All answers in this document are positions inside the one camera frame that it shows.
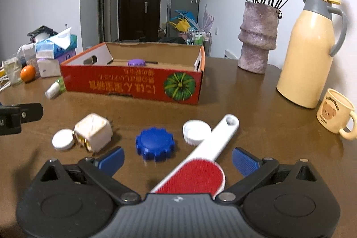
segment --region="white bottle cap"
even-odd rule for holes
[[[189,145],[199,145],[210,134],[210,126],[201,120],[190,120],[183,125],[183,138]]]
[[[58,151],[65,151],[74,145],[73,130],[62,129],[52,138],[52,145]]]
[[[55,82],[51,85],[51,87],[46,91],[45,95],[48,99],[52,99],[57,96],[57,94],[60,92],[61,86],[59,85],[58,82]]]

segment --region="white cube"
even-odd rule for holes
[[[113,136],[110,122],[95,113],[78,122],[74,127],[74,133],[78,142],[94,153],[105,147]]]

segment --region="bear print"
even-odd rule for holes
[[[331,120],[333,117],[336,116],[336,110],[332,108],[330,104],[328,104],[326,101],[324,102],[322,106],[322,116],[326,120]]]

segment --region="red cardboard box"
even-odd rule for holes
[[[132,59],[156,63],[128,66]],[[95,63],[86,65],[85,60]],[[205,51],[169,43],[101,43],[60,67],[68,91],[197,104]]]

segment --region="mug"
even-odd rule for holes
[[[353,119],[353,129],[346,132],[350,117]],[[340,134],[343,138],[353,140],[357,138],[357,114],[355,107],[340,92],[333,89],[327,89],[326,95],[322,100],[317,119],[320,123],[332,133]]]

